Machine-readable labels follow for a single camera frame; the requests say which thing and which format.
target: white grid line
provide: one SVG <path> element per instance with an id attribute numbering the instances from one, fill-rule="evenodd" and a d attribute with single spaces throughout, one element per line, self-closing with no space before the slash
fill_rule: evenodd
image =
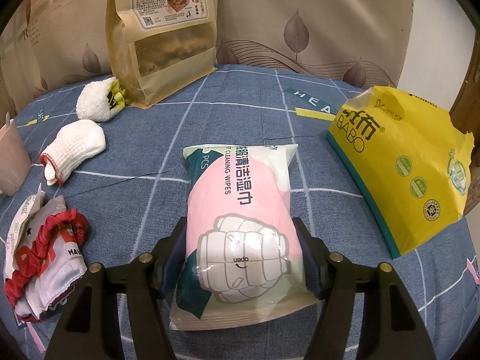
<path id="1" fill-rule="evenodd" d="M 33 163 L 31 167 L 43 167 L 41 163 Z M 74 170 L 73 173 L 80 173 L 82 175 L 91 175 L 91 176 L 99 176 L 99 177 L 108 177 L 111 179 L 140 179 L 140 180 L 155 180 L 155 176 L 122 176 L 122 175 L 112 175 L 109 173 L 98 173 L 98 172 L 88 172 L 86 170 Z M 173 177 L 160 177 L 161 181 L 177 181 L 179 183 L 188 184 L 188 180 L 184 180 L 183 178 L 173 178 Z"/>
<path id="2" fill-rule="evenodd" d="M 158 105 L 169 105 L 169 104 L 190 104 L 188 101 L 184 102 L 172 102 L 172 103 L 157 103 L 155 107 Z M 241 107 L 251 107 L 251 108 L 263 108 L 263 109 L 270 109 L 272 111 L 282 111 L 285 112 L 285 109 L 282 108 L 273 108 L 273 107 L 265 107 L 264 105 L 253 105 L 253 104 L 242 104 L 242 103 L 228 103 L 228 102 L 206 102 L 206 101 L 197 101 L 195 104 L 210 104 L 210 105 L 240 105 Z"/>
<path id="3" fill-rule="evenodd" d="M 309 192 L 325 191 L 325 192 L 335 192 L 341 193 L 342 195 L 354 196 L 356 198 L 363 198 L 363 195 L 357 195 L 356 193 L 346 192 L 342 190 L 334 190 L 332 188 L 307 188 Z M 304 192 L 304 189 L 301 190 L 290 190 L 290 192 Z"/>
<path id="4" fill-rule="evenodd" d="M 460 329 L 458 332 L 458 341 L 457 341 L 457 349 L 460 346 L 460 336 L 462 335 L 462 328 L 463 328 L 463 323 L 465 321 L 465 314 L 467 312 L 467 309 L 465 308 L 465 286 L 463 286 L 463 299 L 462 299 L 462 306 L 463 306 L 463 315 L 462 315 L 462 323 L 460 324 Z"/>
<path id="5" fill-rule="evenodd" d="M 172 103 L 157 103 L 157 104 L 155 104 L 155 107 L 158 106 L 158 105 L 169 105 L 169 104 L 190 104 L 190 102 L 185 101 L 185 102 L 172 102 Z M 263 108 L 263 109 L 269 109 L 269 110 L 272 110 L 272 111 L 285 112 L 285 109 L 282 109 L 282 108 L 265 107 L 265 106 L 262 106 L 262 105 L 253 105 L 253 104 L 227 103 L 227 102 L 216 102 L 216 103 L 213 103 L 213 102 L 195 102 L 195 104 L 239 105 L 241 107 Z M 129 108 L 135 109 L 135 107 L 133 107 L 131 105 L 125 107 L 125 109 L 129 109 Z M 55 119 L 56 117 L 69 116 L 69 115 L 75 115 L 75 114 L 76 114 L 76 112 L 70 112 L 69 114 L 49 116 L 47 119 L 42 120 L 40 123 L 46 122 L 47 120 L 50 120 L 50 119 Z M 28 126 L 26 124 L 22 124 L 21 126 L 17 126 L 17 128 L 22 128 L 22 127 L 28 127 Z"/>
<path id="6" fill-rule="evenodd" d="M 80 84 L 80 85 L 76 85 L 76 86 L 74 86 L 74 87 L 65 89 L 65 90 L 63 90 L 63 91 L 56 91 L 55 93 L 52 93 L 50 96 L 44 97 L 44 98 L 42 98 L 42 99 L 34 100 L 33 102 L 34 102 L 34 103 L 41 102 L 41 101 L 44 101 L 44 100 L 49 99 L 49 98 L 52 97 L 52 96 L 55 96 L 57 93 L 70 92 L 70 91 L 72 91 L 72 90 L 75 89 L 75 88 L 81 88 L 81 87 L 83 87 L 83 86 L 85 86 L 85 85 L 86 85 L 86 84 Z"/>
<path id="7" fill-rule="evenodd" d="M 2 222 L 2 219 L 3 219 L 3 216 L 7 213 L 8 209 L 10 208 L 11 204 L 14 202 L 15 198 L 16 198 L 17 194 L 15 193 L 15 195 L 11 198 L 10 200 L 10 204 L 6 207 L 5 211 L 3 211 L 3 214 L 0 216 L 0 223 Z"/>
<path id="8" fill-rule="evenodd" d="M 208 76 L 206 76 L 200 87 L 198 88 L 198 90 L 195 92 L 195 95 L 193 96 L 189 106 L 187 107 L 187 109 L 185 110 L 183 116 L 182 116 L 182 119 L 177 127 L 177 131 L 175 131 L 175 134 L 173 135 L 173 138 L 170 142 L 170 145 L 169 145 L 169 148 L 168 150 L 166 151 L 165 153 L 165 157 L 163 158 L 163 162 L 162 162 L 162 165 L 160 166 L 160 169 L 158 170 L 158 174 L 157 174 L 157 177 L 155 178 L 155 182 L 152 186 L 152 191 L 150 192 L 150 197 L 148 198 L 148 203 L 147 203 L 147 207 L 145 209 L 145 212 L 143 213 L 143 218 L 142 218 L 142 222 L 140 223 L 140 227 L 138 229 L 138 232 L 137 232 L 137 238 L 135 240 L 135 244 L 133 245 L 133 249 L 131 251 L 131 254 L 130 254 L 130 261 L 132 261 L 137 253 L 137 249 L 138 249 L 138 246 L 140 245 L 140 239 L 142 238 L 142 233 L 143 233 L 143 229 L 145 228 L 145 224 L 146 224 L 146 221 L 147 221 L 147 216 L 150 212 L 150 206 L 152 205 L 152 201 L 153 201 L 153 196 L 155 195 L 155 190 L 157 189 L 157 184 L 160 180 L 160 174 L 162 173 L 163 169 L 165 168 L 165 164 L 167 163 L 167 160 L 169 158 L 169 155 L 170 155 L 170 152 L 172 151 L 172 148 L 173 148 L 173 145 L 175 144 L 175 140 L 177 139 L 178 137 L 178 134 L 180 132 L 180 129 L 182 128 L 182 125 L 188 115 L 188 112 L 191 108 L 191 105 L 195 102 L 195 99 L 197 98 L 198 96 L 198 93 L 200 92 L 200 90 L 202 89 L 203 85 L 205 84 L 205 82 L 207 81 L 208 79 Z M 120 300 L 120 312 L 118 314 L 118 321 L 119 321 L 119 325 L 120 327 L 122 326 L 122 317 L 123 317 L 123 309 L 125 307 L 125 294 L 122 294 L 121 296 L 121 300 Z"/>
<path id="9" fill-rule="evenodd" d="M 23 329 L 23 331 L 25 332 L 25 351 L 27 352 L 27 358 L 30 357 L 29 353 L 28 353 L 28 337 L 27 337 L 27 329 Z"/>
<path id="10" fill-rule="evenodd" d="M 270 73 L 261 73 L 261 72 L 257 72 L 257 71 L 242 70 L 242 69 L 216 70 L 213 73 L 229 73 L 231 71 L 241 71 L 241 72 L 251 73 L 251 74 L 260 74 L 262 76 L 281 77 L 281 78 L 289 79 L 289 80 L 303 81 L 304 83 L 312 83 L 312 84 L 317 84 L 317 85 L 328 86 L 330 88 L 338 88 L 338 86 L 336 86 L 336 85 L 328 85 L 328 84 L 324 84 L 323 82 L 309 81 L 307 79 L 298 79 L 298 78 L 291 77 L 291 76 L 280 76 L 278 73 L 277 74 L 270 74 Z"/>
<path id="11" fill-rule="evenodd" d="M 332 84 L 335 85 L 335 87 L 340 91 L 340 93 L 343 95 L 343 97 L 345 97 L 345 100 L 348 100 L 349 98 L 346 97 L 345 93 L 340 90 L 340 88 L 338 87 L 337 84 L 335 84 L 335 81 L 333 81 L 332 79 L 330 79 L 330 81 L 332 81 Z"/>
<path id="12" fill-rule="evenodd" d="M 477 256 L 475 256 L 472 260 L 472 263 L 475 261 L 475 259 L 477 258 Z M 431 305 L 431 303 L 437 299 L 438 297 L 442 296 L 443 294 L 447 293 L 448 291 L 450 291 L 453 287 L 455 287 L 459 282 L 460 280 L 462 280 L 463 278 L 463 275 L 465 274 L 465 272 L 467 271 L 468 268 L 465 268 L 462 272 L 462 275 L 460 276 L 460 278 L 455 282 L 453 283 L 450 287 L 444 289 L 442 292 L 440 292 L 439 294 L 435 295 L 433 298 L 431 298 L 431 300 L 425 305 L 425 306 L 422 306 L 418 309 L 418 311 L 422 311 L 423 309 L 425 309 L 427 306 Z"/>
<path id="13" fill-rule="evenodd" d="M 287 103 L 285 103 L 285 93 L 282 89 L 282 84 L 280 84 L 280 79 L 278 78 L 277 69 L 274 69 L 274 70 L 275 70 L 275 75 L 277 77 L 278 87 L 280 88 L 280 92 L 282 93 L 282 103 L 283 103 L 283 106 L 285 107 L 286 120 L 289 123 L 290 132 L 292 134 L 292 137 L 291 137 L 292 143 L 296 144 L 295 133 L 293 132 L 293 126 L 292 126 L 292 121 L 290 120 L 289 109 L 287 107 Z M 295 158 L 297 159 L 298 169 L 300 170 L 300 177 L 301 177 L 301 181 L 302 181 L 302 184 L 303 184 L 303 190 L 305 192 L 305 199 L 307 201 L 308 220 L 310 222 L 310 234 L 313 237 L 315 237 L 314 216 L 313 216 L 312 210 L 311 210 L 310 195 L 309 195 L 309 192 L 308 192 L 307 180 L 305 178 L 305 174 L 303 173 L 303 166 L 302 166 L 302 162 L 300 160 L 300 155 L 298 153 L 298 150 L 295 151 Z"/>
<path id="14" fill-rule="evenodd" d="M 423 283 L 423 304 L 425 305 L 425 309 L 423 310 L 423 324 L 427 326 L 427 288 L 425 286 L 425 275 L 423 273 L 423 264 L 420 258 L 419 252 L 415 249 L 415 254 L 417 255 L 418 262 L 420 263 L 420 273 L 421 273 L 421 280 Z"/>

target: leaf pattern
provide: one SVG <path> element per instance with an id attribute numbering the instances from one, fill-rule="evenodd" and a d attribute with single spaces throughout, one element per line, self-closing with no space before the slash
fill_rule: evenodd
<path id="1" fill-rule="evenodd" d="M 305 50 L 310 40 L 308 29 L 300 17 L 299 10 L 291 17 L 285 26 L 283 38 L 291 51 L 298 54 Z"/>
<path id="2" fill-rule="evenodd" d="M 239 59 L 235 55 L 235 53 L 229 48 L 229 46 L 220 41 L 220 46 L 217 50 L 217 63 L 219 65 L 239 65 Z"/>
<path id="3" fill-rule="evenodd" d="M 45 81 L 45 79 L 43 78 L 43 76 L 40 74 L 40 82 L 42 84 L 42 88 L 45 89 L 46 91 L 49 90 L 49 86 L 47 85 L 47 82 Z"/>
<path id="4" fill-rule="evenodd" d="M 365 70 L 362 57 L 360 57 L 355 65 L 345 72 L 342 79 L 344 83 L 356 86 L 358 88 L 363 87 L 366 80 L 367 72 Z"/>
<path id="5" fill-rule="evenodd" d="M 88 43 L 83 52 L 82 64 L 83 68 L 90 73 L 100 74 L 102 72 L 102 66 L 100 66 L 97 54 L 88 46 Z"/>
<path id="6" fill-rule="evenodd" d="M 25 0 L 25 17 L 28 23 L 30 23 L 30 13 L 32 11 L 32 0 Z"/>

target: qr code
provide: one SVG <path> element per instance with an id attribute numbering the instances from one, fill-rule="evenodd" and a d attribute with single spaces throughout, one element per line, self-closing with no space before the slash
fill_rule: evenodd
<path id="1" fill-rule="evenodd" d="M 153 26 L 153 20 L 150 16 L 144 17 L 143 21 L 145 22 L 146 26 Z"/>

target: food bag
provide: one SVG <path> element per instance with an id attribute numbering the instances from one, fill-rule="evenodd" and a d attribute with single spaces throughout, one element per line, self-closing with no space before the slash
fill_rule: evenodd
<path id="1" fill-rule="evenodd" d="M 347 166 L 392 258 L 407 254 L 463 214 L 473 135 L 421 97 L 372 87 L 347 100 L 327 139 Z"/>
<path id="2" fill-rule="evenodd" d="M 297 145 L 187 147 L 186 261 L 170 328 L 251 325 L 316 302 L 290 217 Z"/>
<path id="3" fill-rule="evenodd" d="M 136 107 L 214 71 L 216 38 L 213 0 L 107 0 L 112 72 Z"/>

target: bed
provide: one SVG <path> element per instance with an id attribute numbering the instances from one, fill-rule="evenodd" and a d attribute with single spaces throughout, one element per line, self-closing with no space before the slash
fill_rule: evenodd
<path id="1" fill-rule="evenodd" d="M 32 166 L 16 195 L 0 195 L 2 241 L 20 204 L 42 182 L 48 198 L 65 196 L 68 208 L 77 208 L 90 221 L 91 234 L 82 248 L 87 265 L 127 263 L 170 234 L 178 220 L 173 212 L 186 213 L 184 147 L 294 142 L 298 156 L 289 168 L 291 215 L 301 217 L 331 251 L 340 251 L 354 263 L 376 266 L 391 261 L 365 200 L 326 140 L 330 122 L 295 114 L 295 107 L 311 108 L 310 97 L 339 109 L 360 88 L 286 70 L 220 66 L 147 111 L 126 107 L 102 123 L 107 149 L 82 163 L 63 186 L 48 187 L 38 156 L 62 126 L 77 120 L 76 100 L 86 83 L 47 93 L 16 117 Z M 2 268 L 4 251 L 0 246 Z M 439 360 L 452 356 L 478 316 L 479 288 L 467 270 L 467 259 L 477 269 L 462 218 L 392 262 L 417 305 Z M 162 302 L 162 318 L 177 357 L 185 360 L 301 359 L 320 311 L 317 304 L 257 325 L 182 332 L 168 329 L 171 300 Z M 356 357 L 362 302 L 358 295 L 345 359 Z M 2 288 L 0 318 L 29 359 L 43 358 L 41 351 L 61 309 L 57 306 L 43 323 L 18 324 Z M 119 298 L 119 319 L 125 357 L 135 359 L 124 297 Z"/>

